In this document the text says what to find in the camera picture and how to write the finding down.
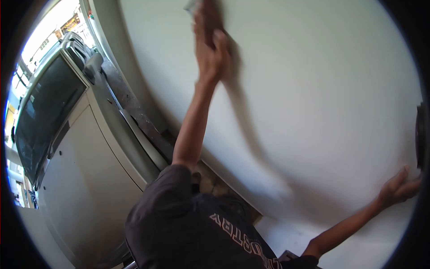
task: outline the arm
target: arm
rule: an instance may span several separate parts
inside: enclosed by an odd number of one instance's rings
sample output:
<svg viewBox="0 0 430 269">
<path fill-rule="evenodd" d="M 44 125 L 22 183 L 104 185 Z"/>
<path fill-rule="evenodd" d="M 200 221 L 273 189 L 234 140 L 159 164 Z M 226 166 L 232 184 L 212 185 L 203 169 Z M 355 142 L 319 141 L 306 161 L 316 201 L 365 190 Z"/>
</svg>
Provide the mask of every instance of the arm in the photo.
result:
<svg viewBox="0 0 430 269">
<path fill-rule="evenodd" d="M 209 105 L 215 86 L 221 79 L 225 64 L 229 61 L 227 37 L 222 31 L 214 31 L 215 50 L 205 44 L 205 32 L 201 14 L 201 9 L 199 9 L 194 16 L 199 79 L 175 143 L 172 161 L 172 164 L 184 165 L 190 171 L 195 169 L 200 159 Z"/>
<path fill-rule="evenodd" d="M 319 259 L 324 253 L 337 247 L 360 230 L 384 209 L 414 197 L 418 193 L 421 179 L 407 182 L 408 172 L 408 166 L 402 168 L 396 176 L 384 184 L 378 197 L 365 208 L 312 239 L 302 256 L 312 255 Z"/>
</svg>

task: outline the window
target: window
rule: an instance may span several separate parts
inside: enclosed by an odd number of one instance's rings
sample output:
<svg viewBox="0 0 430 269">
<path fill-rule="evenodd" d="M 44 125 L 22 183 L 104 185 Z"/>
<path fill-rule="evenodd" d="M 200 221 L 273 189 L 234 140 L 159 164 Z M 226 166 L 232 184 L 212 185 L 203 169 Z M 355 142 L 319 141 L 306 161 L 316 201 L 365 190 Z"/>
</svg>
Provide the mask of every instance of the window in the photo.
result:
<svg viewBox="0 0 430 269">
<path fill-rule="evenodd" d="M 15 142 L 24 172 L 34 185 L 49 145 L 85 90 L 61 56 L 41 74 L 23 104 Z"/>
</svg>

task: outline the dark t-shirt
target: dark t-shirt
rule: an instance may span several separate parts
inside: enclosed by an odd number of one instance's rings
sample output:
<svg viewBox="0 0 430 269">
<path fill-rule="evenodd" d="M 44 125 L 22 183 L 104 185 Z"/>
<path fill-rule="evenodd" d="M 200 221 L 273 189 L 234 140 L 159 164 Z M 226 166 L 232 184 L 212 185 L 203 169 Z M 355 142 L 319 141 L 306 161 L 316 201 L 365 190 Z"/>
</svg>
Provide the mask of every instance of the dark t-shirt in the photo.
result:
<svg viewBox="0 0 430 269">
<path fill-rule="evenodd" d="M 127 245 L 141 269 L 314 269 L 316 257 L 279 262 L 253 225 L 210 194 L 191 194 L 191 172 L 163 170 L 125 224 Z"/>
</svg>

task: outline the floor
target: floor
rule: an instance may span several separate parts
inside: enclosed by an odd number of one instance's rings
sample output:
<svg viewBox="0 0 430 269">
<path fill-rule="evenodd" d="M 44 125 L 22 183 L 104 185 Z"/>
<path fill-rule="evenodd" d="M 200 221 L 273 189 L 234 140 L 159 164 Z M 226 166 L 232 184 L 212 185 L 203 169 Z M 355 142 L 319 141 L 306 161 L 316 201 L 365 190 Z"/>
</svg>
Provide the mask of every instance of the floor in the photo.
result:
<svg viewBox="0 0 430 269">
<path fill-rule="evenodd" d="M 107 82 L 109 83 L 109 86 L 111 87 L 122 108 L 127 110 L 130 115 L 136 119 L 140 129 L 146 134 L 152 145 L 154 145 L 161 155 L 163 155 L 164 158 L 169 163 L 171 163 L 176 137 L 174 137 L 169 131 L 164 131 L 162 134 L 158 133 L 158 131 L 154 128 L 154 126 L 144 114 L 140 103 L 128 89 L 118 70 L 107 58 L 104 59 L 102 68 L 107 75 Z M 232 190 L 202 161 L 199 161 L 197 164 L 196 172 L 199 172 L 202 176 L 202 180 L 200 182 L 200 192 L 212 193 L 215 197 L 233 195 L 241 199 L 234 190 Z M 248 203 L 246 204 L 250 210 L 251 222 L 256 224 L 261 219 L 261 214 Z"/>
</svg>

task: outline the man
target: man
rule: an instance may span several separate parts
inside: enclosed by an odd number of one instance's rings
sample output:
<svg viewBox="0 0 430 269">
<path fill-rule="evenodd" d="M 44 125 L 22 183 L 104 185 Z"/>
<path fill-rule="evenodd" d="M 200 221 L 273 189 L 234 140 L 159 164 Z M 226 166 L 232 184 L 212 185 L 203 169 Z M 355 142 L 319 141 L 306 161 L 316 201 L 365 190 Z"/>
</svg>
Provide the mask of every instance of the man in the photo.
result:
<svg viewBox="0 0 430 269">
<path fill-rule="evenodd" d="M 176 140 L 172 165 L 147 186 L 125 225 L 126 241 L 139 268 L 315 268 L 324 253 L 383 209 L 416 195 L 421 180 L 406 181 L 409 167 L 405 166 L 368 206 L 312 239 L 301 257 L 279 262 L 243 216 L 212 195 L 193 195 L 191 190 L 191 173 L 200 158 L 212 95 L 230 70 L 226 35 L 215 30 L 215 49 L 208 47 L 199 12 L 194 33 L 199 79 Z"/>
</svg>

